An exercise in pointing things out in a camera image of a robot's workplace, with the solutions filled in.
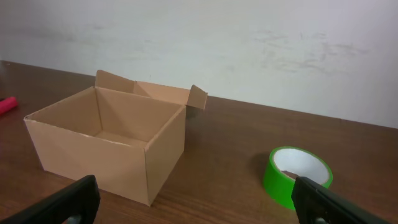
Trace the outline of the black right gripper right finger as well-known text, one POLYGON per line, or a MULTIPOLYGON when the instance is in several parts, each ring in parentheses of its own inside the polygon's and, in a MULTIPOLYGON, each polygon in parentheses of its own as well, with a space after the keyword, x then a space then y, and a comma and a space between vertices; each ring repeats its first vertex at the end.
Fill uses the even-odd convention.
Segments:
POLYGON ((297 177, 292 191, 300 224, 389 224, 307 177, 297 177))

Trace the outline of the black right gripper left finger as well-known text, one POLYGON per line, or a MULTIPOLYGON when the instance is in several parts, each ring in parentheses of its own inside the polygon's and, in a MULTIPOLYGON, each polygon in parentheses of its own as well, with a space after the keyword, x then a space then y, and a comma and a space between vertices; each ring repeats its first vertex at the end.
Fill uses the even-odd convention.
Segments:
POLYGON ((100 205, 94 175, 87 175, 1 223, 93 223, 100 205))

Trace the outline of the green tape roll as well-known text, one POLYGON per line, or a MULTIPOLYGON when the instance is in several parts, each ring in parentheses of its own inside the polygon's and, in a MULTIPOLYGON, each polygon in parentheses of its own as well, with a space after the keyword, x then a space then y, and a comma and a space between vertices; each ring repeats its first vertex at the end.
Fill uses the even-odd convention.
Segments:
POLYGON ((263 187, 267 194, 279 205, 294 210, 291 195, 295 180, 286 173, 293 173, 328 188, 333 181, 330 167, 315 154, 293 146, 273 149, 269 155, 263 187))

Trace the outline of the cardboard box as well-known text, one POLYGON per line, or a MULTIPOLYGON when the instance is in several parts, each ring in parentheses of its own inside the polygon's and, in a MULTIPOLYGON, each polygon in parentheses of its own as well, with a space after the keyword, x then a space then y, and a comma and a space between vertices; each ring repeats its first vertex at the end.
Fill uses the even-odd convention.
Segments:
POLYGON ((95 85, 25 117, 44 170, 151 205, 185 148, 185 123, 208 95, 98 70, 95 85))

